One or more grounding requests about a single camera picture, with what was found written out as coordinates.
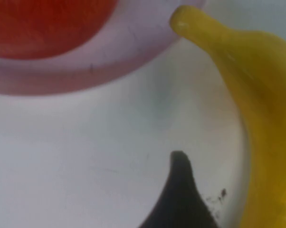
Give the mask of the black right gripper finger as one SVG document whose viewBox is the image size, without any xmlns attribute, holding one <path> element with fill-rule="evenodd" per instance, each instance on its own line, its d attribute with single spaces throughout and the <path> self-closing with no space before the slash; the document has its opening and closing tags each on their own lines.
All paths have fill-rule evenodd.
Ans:
<svg viewBox="0 0 286 228">
<path fill-rule="evenodd" d="M 163 191 L 142 228 L 217 228 L 195 184 L 191 162 L 182 151 L 170 156 Z"/>
</svg>

